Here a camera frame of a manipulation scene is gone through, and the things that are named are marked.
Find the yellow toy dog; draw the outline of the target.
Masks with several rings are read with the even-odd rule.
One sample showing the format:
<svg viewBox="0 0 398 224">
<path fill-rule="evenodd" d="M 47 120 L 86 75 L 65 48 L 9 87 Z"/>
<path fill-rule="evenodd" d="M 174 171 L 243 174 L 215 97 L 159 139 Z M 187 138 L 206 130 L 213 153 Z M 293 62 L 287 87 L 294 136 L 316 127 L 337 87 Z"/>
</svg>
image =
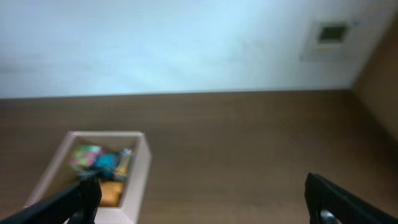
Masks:
<svg viewBox="0 0 398 224">
<path fill-rule="evenodd" d="M 100 182 L 101 187 L 101 207 L 118 207 L 122 196 L 124 183 L 106 181 Z"/>
</svg>

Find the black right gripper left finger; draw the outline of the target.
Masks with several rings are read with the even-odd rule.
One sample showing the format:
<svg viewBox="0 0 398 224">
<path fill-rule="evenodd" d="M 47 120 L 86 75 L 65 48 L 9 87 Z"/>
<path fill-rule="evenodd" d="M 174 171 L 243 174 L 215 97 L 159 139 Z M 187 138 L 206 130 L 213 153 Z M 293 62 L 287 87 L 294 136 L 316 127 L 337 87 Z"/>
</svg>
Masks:
<svg viewBox="0 0 398 224">
<path fill-rule="evenodd" d="M 98 178 L 87 177 L 1 220 L 1 224 L 94 224 L 101 196 Z"/>
</svg>

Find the beige cardboard box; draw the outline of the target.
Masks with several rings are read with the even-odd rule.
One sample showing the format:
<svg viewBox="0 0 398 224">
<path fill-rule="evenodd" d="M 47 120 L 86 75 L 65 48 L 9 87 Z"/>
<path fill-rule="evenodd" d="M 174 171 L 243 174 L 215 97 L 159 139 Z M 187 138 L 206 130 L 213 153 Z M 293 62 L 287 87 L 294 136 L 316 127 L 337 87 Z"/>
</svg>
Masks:
<svg viewBox="0 0 398 224">
<path fill-rule="evenodd" d="M 135 151 L 135 156 L 127 170 L 127 181 L 118 206 L 99 207 L 95 223 L 137 223 L 152 160 L 146 137 L 139 131 L 68 132 L 24 207 L 29 207 L 40 199 L 71 186 L 78 180 L 76 171 L 69 165 L 69 160 L 74 149 L 84 144 L 101 146 L 111 152 L 118 152 L 121 149 Z"/>
</svg>

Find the red toy fire truck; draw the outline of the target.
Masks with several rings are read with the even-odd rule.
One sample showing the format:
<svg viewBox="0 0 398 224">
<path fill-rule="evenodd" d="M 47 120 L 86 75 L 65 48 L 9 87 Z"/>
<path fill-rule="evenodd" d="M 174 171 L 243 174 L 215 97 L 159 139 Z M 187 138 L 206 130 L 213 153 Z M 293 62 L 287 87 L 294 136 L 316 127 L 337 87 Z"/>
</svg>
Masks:
<svg viewBox="0 0 398 224">
<path fill-rule="evenodd" d="M 134 158 L 134 150 L 123 149 L 119 152 L 118 165 L 116 166 L 113 175 L 114 180 L 119 182 L 125 182 L 128 175 L 128 168 L 132 159 Z"/>
</svg>

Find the blue and white ball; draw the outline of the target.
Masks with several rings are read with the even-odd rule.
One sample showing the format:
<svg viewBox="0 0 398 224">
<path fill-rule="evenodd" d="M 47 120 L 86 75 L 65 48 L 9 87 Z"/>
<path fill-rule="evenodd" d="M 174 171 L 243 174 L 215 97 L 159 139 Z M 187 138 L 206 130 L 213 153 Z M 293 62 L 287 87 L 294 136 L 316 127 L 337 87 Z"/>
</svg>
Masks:
<svg viewBox="0 0 398 224">
<path fill-rule="evenodd" d="M 113 180 L 114 172 L 118 166 L 118 155 L 115 153 L 105 153 L 99 155 L 92 165 L 97 171 L 98 176 L 105 180 Z"/>
</svg>

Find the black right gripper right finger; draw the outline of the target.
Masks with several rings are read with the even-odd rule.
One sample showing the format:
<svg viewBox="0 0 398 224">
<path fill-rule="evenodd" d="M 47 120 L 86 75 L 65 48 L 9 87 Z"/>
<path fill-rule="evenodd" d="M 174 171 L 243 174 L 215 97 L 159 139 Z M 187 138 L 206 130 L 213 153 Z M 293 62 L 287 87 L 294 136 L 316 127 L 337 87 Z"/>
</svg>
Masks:
<svg viewBox="0 0 398 224">
<path fill-rule="evenodd" d="M 308 173 L 304 196 L 310 224 L 397 224 L 397 218 L 316 173 Z"/>
</svg>

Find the colourful puzzle cube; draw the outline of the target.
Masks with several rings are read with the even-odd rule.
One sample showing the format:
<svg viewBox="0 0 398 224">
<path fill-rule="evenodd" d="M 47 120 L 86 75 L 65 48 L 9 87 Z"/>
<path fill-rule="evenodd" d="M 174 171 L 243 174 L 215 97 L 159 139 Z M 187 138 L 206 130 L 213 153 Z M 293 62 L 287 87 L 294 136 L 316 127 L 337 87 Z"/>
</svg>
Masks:
<svg viewBox="0 0 398 224">
<path fill-rule="evenodd" d="M 72 153 L 69 164 L 74 168 L 85 169 L 94 164 L 102 153 L 102 147 L 97 145 L 80 145 Z"/>
</svg>

